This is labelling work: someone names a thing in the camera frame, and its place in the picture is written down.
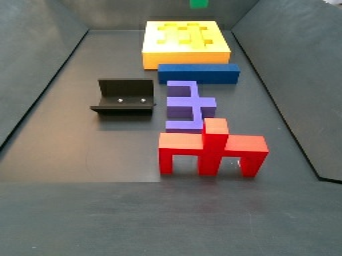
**yellow puzzle piece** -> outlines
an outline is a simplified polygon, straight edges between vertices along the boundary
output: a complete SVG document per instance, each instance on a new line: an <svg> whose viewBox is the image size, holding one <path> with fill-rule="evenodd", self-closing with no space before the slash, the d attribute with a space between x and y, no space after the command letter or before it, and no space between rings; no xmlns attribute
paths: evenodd
<svg viewBox="0 0 342 256"><path fill-rule="evenodd" d="M228 63L230 47L215 21L147 21L144 69L159 64Z"/></svg>

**puzzle piece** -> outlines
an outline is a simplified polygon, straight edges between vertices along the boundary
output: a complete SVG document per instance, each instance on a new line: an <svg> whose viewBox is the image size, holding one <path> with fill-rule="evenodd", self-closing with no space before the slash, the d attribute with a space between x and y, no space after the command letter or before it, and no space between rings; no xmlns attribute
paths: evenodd
<svg viewBox="0 0 342 256"><path fill-rule="evenodd" d="M154 80L151 79L99 79L102 100L91 110L103 115L118 113L152 114Z"/></svg>
<svg viewBox="0 0 342 256"><path fill-rule="evenodd" d="M199 84L236 84L240 69L236 64L160 64L159 83L170 80L196 81Z"/></svg>
<svg viewBox="0 0 342 256"><path fill-rule="evenodd" d="M203 117L214 117L215 98L199 97L195 81L167 82L167 117L191 118L190 121L167 121L167 132L200 133Z"/></svg>
<svg viewBox="0 0 342 256"><path fill-rule="evenodd" d="M172 63L226 64L230 53L215 21L147 21L142 50L144 69Z"/></svg>
<svg viewBox="0 0 342 256"><path fill-rule="evenodd" d="M269 155L263 136L230 135L227 120L206 118L202 134L160 133L160 174L172 174L174 155L198 156L199 175L215 176L222 157L240 157L243 177L255 177Z"/></svg>

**black bracket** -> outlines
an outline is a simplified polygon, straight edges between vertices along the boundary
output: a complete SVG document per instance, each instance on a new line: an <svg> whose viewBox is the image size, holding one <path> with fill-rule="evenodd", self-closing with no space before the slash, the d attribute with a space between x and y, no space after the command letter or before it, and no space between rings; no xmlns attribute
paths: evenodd
<svg viewBox="0 0 342 256"><path fill-rule="evenodd" d="M99 114L152 113L154 80L151 79L99 79L102 100L91 110Z"/></svg>

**red block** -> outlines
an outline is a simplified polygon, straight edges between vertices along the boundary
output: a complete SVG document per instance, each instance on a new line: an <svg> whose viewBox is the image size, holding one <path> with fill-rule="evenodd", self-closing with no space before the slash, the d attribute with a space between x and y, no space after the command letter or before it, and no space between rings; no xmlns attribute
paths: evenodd
<svg viewBox="0 0 342 256"><path fill-rule="evenodd" d="M218 174L222 157L240 157L244 177L254 177L269 154L263 136L230 135L227 120L204 118L200 134L160 133L160 174L172 174L174 155L198 156L199 175Z"/></svg>

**gray wall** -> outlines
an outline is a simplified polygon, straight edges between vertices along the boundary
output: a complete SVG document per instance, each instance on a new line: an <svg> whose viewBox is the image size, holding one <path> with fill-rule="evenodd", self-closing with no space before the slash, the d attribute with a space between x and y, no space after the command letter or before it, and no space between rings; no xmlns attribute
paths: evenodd
<svg viewBox="0 0 342 256"><path fill-rule="evenodd" d="M210 0L190 9L190 0L60 0L91 29L143 29L147 20L216 20L231 29L259 0Z"/></svg>
<svg viewBox="0 0 342 256"><path fill-rule="evenodd" d="M87 27L55 0L0 0L0 146Z"/></svg>
<svg viewBox="0 0 342 256"><path fill-rule="evenodd" d="M342 180L342 11L260 0L232 32L322 178Z"/></svg>

